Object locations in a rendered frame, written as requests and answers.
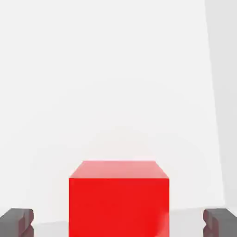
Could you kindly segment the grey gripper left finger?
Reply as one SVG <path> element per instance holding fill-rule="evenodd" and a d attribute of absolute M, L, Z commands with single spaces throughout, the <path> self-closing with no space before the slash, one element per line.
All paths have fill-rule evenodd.
<path fill-rule="evenodd" d="M 34 237 L 34 211 L 11 208 L 0 217 L 0 237 Z"/>

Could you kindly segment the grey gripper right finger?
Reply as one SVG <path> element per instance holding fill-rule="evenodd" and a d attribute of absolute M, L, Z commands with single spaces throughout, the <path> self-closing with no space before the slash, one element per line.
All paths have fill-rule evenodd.
<path fill-rule="evenodd" d="M 203 237 L 237 237 L 237 217 L 225 208 L 203 211 Z"/>

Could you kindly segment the small red cube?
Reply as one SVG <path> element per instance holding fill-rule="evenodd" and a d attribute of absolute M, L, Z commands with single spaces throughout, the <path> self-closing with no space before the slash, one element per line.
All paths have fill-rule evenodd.
<path fill-rule="evenodd" d="M 169 178 L 155 161 L 84 161 L 69 177 L 69 237 L 170 237 Z"/>

